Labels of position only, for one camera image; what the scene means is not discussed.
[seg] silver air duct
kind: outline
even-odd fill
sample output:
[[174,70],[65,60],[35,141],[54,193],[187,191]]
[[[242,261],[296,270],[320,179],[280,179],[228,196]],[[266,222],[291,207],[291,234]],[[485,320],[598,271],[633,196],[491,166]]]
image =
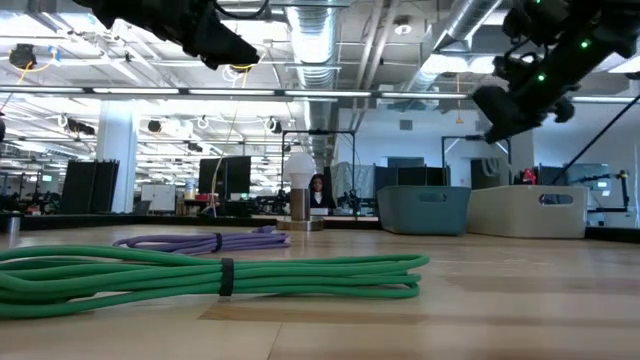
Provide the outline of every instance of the silver air duct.
[[502,0],[456,0],[451,6],[451,14],[447,19],[442,23],[429,26],[422,46],[421,55],[424,64],[403,90],[427,91],[439,75],[422,69],[431,54],[455,42],[470,40],[501,2]]
[[[285,9],[291,25],[291,46],[296,62],[309,65],[332,63],[336,53],[336,17],[334,8],[288,7]],[[298,81],[303,89],[333,89],[334,69],[301,67],[297,69]],[[335,103],[310,101],[305,103],[305,119],[309,129],[329,129],[331,108]],[[328,137],[311,138],[313,157],[320,165],[325,156]]]

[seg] person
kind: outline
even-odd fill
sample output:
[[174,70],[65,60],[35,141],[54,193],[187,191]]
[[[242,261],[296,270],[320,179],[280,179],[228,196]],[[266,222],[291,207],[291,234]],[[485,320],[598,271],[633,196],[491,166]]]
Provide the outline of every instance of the person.
[[333,196],[324,187],[324,175],[313,175],[309,188],[311,189],[311,208],[330,210],[336,208]]

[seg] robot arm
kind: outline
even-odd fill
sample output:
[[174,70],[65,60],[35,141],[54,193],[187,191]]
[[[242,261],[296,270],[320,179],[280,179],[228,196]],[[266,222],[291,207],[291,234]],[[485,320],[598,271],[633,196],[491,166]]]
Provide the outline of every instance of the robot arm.
[[[493,123],[490,143],[540,126],[548,113],[556,122],[571,119],[574,107],[565,94],[609,55],[635,54],[640,1],[521,0],[507,14],[503,32],[516,45],[494,59],[494,75],[509,82],[508,90],[483,86],[473,94]],[[526,62],[511,56],[528,42],[543,47],[545,57],[533,54]]]
[[[89,7],[93,14],[110,28],[116,18],[153,32],[158,38],[182,46],[182,50],[199,56],[215,70],[219,65],[255,64],[256,49],[225,27],[216,10],[226,13],[215,1],[209,0],[73,0]],[[265,11],[268,0],[256,14]]]

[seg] green cable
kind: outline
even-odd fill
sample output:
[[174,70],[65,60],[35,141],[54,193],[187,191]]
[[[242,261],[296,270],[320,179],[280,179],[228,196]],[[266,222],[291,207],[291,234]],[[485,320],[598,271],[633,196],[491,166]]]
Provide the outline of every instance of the green cable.
[[[409,298],[419,293],[420,275],[408,271],[428,262],[422,255],[234,261],[233,293]],[[218,294],[221,269],[217,259],[140,249],[11,249],[0,252],[0,318],[62,316],[168,296]],[[94,297],[104,292],[118,294]]]

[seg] ceiling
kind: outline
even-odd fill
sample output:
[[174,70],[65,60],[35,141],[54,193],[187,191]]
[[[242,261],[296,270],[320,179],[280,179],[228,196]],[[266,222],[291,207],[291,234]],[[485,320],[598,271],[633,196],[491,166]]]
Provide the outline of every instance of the ceiling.
[[[223,21],[223,24],[254,45],[261,61],[243,77],[221,67],[212,71],[198,59],[185,55],[180,46],[162,41],[146,30],[117,21],[112,29],[106,29],[86,9],[70,0],[59,0],[49,12],[27,11],[44,0],[8,1],[0,5],[0,83],[4,85],[30,86],[78,86],[78,87],[181,87],[181,88],[298,88],[297,71],[302,64],[294,54],[289,24],[280,21]],[[374,52],[381,47],[379,66],[372,75],[371,88],[399,89],[400,85],[423,65],[421,43],[429,24],[443,21],[449,15],[451,1],[384,1],[382,15],[377,24],[372,22],[376,1],[359,0],[349,7],[339,8],[337,17],[337,55],[331,64],[320,65],[336,72],[335,89],[358,88],[359,67],[367,35],[376,31],[374,46],[367,62],[372,71]],[[276,20],[285,19],[282,11],[272,7]],[[465,68],[458,74],[441,75],[432,89],[441,92],[467,93],[482,84],[504,84],[486,73],[472,73],[477,68],[467,67],[474,60],[480,64],[484,58],[502,53],[509,48],[509,40],[501,33],[499,12],[487,20],[474,35],[471,51],[464,54],[440,54],[445,62],[453,58],[463,59]],[[411,31],[398,35],[390,31],[384,41],[382,32],[387,17],[408,16]],[[8,61],[9,53],[17,43],[35,45],[37,72],[23,75]],[[628,88],[623,74],[601,72],[583,81],[580,90],[584,94],[612,95]],[[9,94],[0,93],[5,102]],[[191,99],[134,99],[140,120],[138,145],[138,180],[164,179],[177,183],[190,173],[197,174],[197,160],[201,156],[247,154],[256,156],[255,168],[261,172],[261,183],[276,183],[280,167],[279,142],[281,135],[268,130],[270,119],[281,122],[284,129],[307,130],[312,126],[305,114],[305,102],[299,99],[278,101],[191,100]],[[3,148],[2,168],[10,174],[24,169],[41,168],[44,165],[60,169],[59,164],[69,158],[90,159],[95,156],[96,137],[77,135],[60,126],[65,119],[75,119],[97,131],[101,110],[100,96],[93,98],[41,94],[11,95],[3,112],[6,113],[7,136],[41,138],[40,141],[11,141]],[[339,127],[349,128],[354,114],[352,101],[339,101],[336,112]],[[367,134],[406,136],[399,132],[397,124],[384,119],[410,118],[416,120],[414,133],[421,131],[475,132],[477,111],[471,101],[441,101],[439,106],[427,106],[423,111],[401,113],[387,110],[373,102],[364,108],[361,129]],[[470,119],[456,128],[457,111]],[[438,121],[425,122],[425,118]],[[147,125],[150,120],[161,121],[164,131],[152,133]],[[316,147],[316,140],[308,136],[291,137],[308,150]],[[202,153],[189,151],[181,140],[190,139],[204,147]],[[332,142],[323,145],[330,157]],[[179,158],[187,165],[176,165]],[[173,173],[158,178],[158,174]]]

